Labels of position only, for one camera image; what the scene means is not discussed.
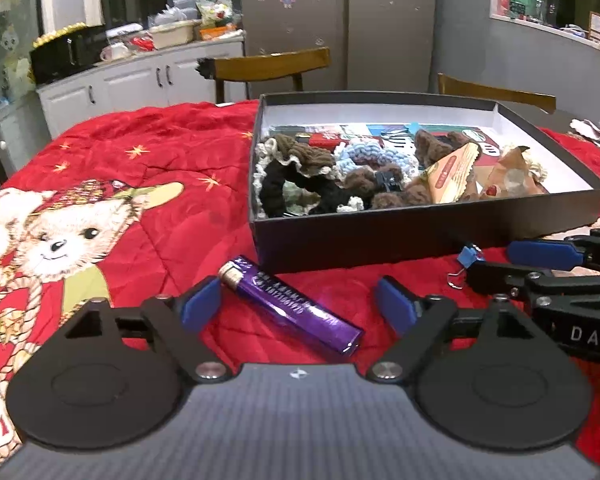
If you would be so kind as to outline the blue binder clip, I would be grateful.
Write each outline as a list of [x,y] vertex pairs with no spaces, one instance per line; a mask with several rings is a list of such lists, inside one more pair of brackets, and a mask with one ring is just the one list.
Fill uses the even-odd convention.
[[462,290],[468,269],[476,262],[483,261],[483,251],[475,244],[467,244],[456,256],[458,269],[446,274],[446,284],[452,289]]

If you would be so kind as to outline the purple lighter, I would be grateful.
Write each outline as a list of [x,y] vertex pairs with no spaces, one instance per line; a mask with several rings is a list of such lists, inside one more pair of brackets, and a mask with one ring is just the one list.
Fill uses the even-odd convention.
[[309,344],[346,358],[358,350],[364,330],[318,304],[257,263],[238,256],[218,272],[221,282],[256,304],[272,321]]

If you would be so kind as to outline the brown snack packet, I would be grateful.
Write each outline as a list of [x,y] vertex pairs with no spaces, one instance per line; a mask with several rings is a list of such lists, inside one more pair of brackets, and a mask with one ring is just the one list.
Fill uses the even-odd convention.
[[515,198],[546,194],[547,173],[528,146],[508,150],[493,166],[480,198]]

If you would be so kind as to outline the tan snack packet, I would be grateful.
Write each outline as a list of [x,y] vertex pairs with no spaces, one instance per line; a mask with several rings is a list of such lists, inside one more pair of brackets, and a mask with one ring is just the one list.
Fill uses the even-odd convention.
[[478,200],[480,193],[474,166],[480,155],[480,146],[468,142],[425,170],[429,193],[434,204]]

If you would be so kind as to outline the black white crochet scrunchie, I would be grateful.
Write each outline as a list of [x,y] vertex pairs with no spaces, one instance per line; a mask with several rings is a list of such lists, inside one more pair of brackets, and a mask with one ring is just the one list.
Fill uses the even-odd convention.
[[266,218],[343,214],[364,210],[364,200],[324,174],[306,177],[295,164],[273,160],[254,184]]

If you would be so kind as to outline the light blue crochet scrunchie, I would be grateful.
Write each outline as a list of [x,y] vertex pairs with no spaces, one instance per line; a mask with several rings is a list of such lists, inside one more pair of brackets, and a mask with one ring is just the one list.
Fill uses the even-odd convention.
[[340,143],[332,154],[335,167],[343,178],[357,169],[378,169],[389,164],[398,166],[404,178],[416,177],[420,171],[414,146],[397,148],[392,144],[380,144],[375,138]]

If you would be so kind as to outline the olive brown crochet scrunchie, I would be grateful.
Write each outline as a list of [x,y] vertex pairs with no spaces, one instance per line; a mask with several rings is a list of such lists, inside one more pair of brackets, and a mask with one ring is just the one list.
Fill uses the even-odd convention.
[[276,159],[283,165],[294,165],[304,176],[327,176],[335,167],[334,155],[324,148],[300,143],[291,136],[276,134]]

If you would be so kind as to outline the dark brown fuzzy scrunchie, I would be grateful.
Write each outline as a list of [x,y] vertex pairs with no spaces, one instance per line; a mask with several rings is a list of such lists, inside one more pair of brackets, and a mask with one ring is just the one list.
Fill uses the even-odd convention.
[[358,196],[366,209],[425,206],[432,203],[429,185],[423,177],[405,181],[402,169],[396,164],[376,170],[362,167],[349,172],[343,187]]

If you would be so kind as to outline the cream white crochet scrunchie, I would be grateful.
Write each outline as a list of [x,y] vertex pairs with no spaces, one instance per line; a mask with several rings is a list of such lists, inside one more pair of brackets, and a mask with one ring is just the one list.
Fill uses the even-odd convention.
[[268,164],[273,160],[280,162],[282,165],[290,164],[289,157],[282,153],[276,139],[272,136],[267,138],[264,142],[259,142],[254,154],[256,154],[256,168],[259,171],[264,171]]

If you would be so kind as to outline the printed booklet in box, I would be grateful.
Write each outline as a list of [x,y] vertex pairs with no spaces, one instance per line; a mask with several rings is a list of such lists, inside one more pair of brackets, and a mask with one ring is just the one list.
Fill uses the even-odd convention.
[[486,157],[499,158],[501,148],[493,139],[495,130],[491,127],[420,124],[366,124],[350,122],[350,124],[314,124],[314,125],[277,125],[266,130],[268,134],[286,134],[294,140],[308,144],[309,136],[314,132],[339,133],[349,142],[359,138],[375,138],[380,144],[392,144],[397,148],[409,148],[415,144],[415,136],[419,130],[425,130],[441,141],[452,144],[451,133],[460,134],[461,139],[477,143]]

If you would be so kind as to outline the black shallow cardboard box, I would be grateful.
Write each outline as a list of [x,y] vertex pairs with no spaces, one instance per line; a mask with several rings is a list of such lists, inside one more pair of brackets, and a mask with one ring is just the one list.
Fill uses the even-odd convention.
[[[277,125],[420,124],[491,127],[499,158],[482,154],[474,166],[478,191],[493,166],[511,148],[528,146],[547,173],[546,194],[479,198],[469,202],[366,209],[343,214],[266,218],[254,184],[256,146]],[[451,133],[452,144],[425,130],[415,136],[419,174],[472,142]],[[567,231],[600,215],[600,177],[562,144],[511,108],[494,101],[400,92],[308,92],[266,94],[259,102],[249,170],[249,223],[258,259],[274,272],[366,266],[437,257],[474,243],[483,248]]]

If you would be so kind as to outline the right wooden chair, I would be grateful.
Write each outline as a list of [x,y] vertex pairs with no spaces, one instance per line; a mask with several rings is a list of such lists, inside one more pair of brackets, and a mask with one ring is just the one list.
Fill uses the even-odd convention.
[[466,98],[526,104],[539,108],[550,115],[557,110],[556,96],[550,96],[549,94],[476,84],[442,73],[437,74],[437,81],[439,93],[445,96],[466,96]]

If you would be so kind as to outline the wooden chair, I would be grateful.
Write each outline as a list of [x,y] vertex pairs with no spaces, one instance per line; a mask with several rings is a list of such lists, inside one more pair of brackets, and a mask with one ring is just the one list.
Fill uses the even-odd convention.
[[304,90],[303,75],[312,70],[329,68],[332,64],[329,47],[240,58],[200,58],[197,72],[213,80],[215,102],[225,102],[227,82],[263,82],[290,78],[295,92]]
[[550,115],[557,110],[556,96],[550,96],[549,94],[476,84],[442,73],[437,74],[437,81],[439,93],[445,96],[466,96],[466,98],[526,104],[539,108]]

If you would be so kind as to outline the white kitchen cabinet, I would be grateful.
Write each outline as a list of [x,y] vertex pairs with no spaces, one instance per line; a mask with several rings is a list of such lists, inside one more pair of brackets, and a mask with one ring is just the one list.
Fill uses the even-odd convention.
[[215,101],[214,82],[198,73],[201,58],[241,58],[245,34],[155,50],[38,87],[50,136],[87,119],[143,107]]

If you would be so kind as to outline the glass sliding door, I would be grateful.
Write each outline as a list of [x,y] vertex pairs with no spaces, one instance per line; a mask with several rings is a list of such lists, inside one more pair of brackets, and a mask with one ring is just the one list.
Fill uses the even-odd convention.
[[50,142],[31,72],[39,32],[38,0],[0,0],[0,161],[9,176]]

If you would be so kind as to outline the white mug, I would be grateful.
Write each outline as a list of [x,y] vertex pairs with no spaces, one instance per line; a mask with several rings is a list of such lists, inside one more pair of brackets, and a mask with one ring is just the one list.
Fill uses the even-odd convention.
[[100,59],[102,62],[114,62],[117,60],[123,60],[131,55],[130,49],[123,42],[115,42],[102,49],[100,52]]

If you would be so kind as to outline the left wooden chair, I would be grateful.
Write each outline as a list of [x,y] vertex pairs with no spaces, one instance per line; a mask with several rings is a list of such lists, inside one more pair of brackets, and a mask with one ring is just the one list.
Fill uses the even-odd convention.
[[329,68],[332,64],[329,47],[240,58],[200,58],[197,72],[213,80],[215,102],[225,102],[227,82],[263,82],[290,78],[295,92],[304,90],[303,75],[312,70]]

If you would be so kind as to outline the beige plastic basin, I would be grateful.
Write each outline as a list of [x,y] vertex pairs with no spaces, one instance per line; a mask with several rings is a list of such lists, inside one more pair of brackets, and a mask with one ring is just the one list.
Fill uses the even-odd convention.
[[162,50],[195,41],[200,24],[201,20],[178,21],[152,26],[148,29],[148,32],[154,44],[154,49]]

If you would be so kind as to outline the black microwave oven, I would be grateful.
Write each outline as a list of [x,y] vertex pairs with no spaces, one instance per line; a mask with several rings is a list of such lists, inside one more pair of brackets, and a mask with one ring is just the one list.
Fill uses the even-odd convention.
[[43,42],[30,51],[35,84],[42,86],[91,68],[107,46],[105,25],[85,26]]

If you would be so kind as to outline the silver double door refrigerator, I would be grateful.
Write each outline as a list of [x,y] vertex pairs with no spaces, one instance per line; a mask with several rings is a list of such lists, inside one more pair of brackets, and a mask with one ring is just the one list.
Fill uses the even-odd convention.
[[242,0],[250,55],[329,48],[308,90],[425,92],[436,0]]

